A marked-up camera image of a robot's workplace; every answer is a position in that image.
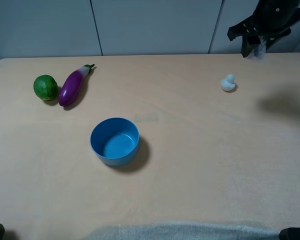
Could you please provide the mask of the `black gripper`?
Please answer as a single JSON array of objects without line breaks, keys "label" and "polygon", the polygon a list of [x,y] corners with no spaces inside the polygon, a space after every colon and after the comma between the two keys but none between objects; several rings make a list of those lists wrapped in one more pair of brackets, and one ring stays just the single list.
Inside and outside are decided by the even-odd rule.
[{"label": "black gripper", "polygon": [[227,37],[230,41],[242,37],[244,58],[259,47],[259,37],[264,37],[265,46],[270,48],[290,35],[291,27],[300,22],[299,5],[300,0],[260,0],[250,17],[228,29]]}]

